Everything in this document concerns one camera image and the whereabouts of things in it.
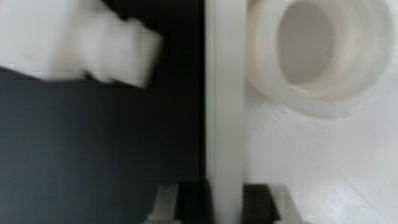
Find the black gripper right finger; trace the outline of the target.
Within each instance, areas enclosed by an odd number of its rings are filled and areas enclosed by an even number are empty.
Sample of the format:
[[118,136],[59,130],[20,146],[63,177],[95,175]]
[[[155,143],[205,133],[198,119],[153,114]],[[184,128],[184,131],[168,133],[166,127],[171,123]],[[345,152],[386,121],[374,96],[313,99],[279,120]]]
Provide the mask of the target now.
[[281,220],[271,188],[264,184],[244,186],[242,224],[276,224]]

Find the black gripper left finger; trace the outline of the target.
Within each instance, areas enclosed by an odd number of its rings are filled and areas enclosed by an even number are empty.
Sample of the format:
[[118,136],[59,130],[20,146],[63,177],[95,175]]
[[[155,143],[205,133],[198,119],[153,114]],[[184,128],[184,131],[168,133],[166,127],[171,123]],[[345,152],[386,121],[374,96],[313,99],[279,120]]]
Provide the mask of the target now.
[[182,224],[214,224],[208,184],[185,182],[180,185],[175,218]]

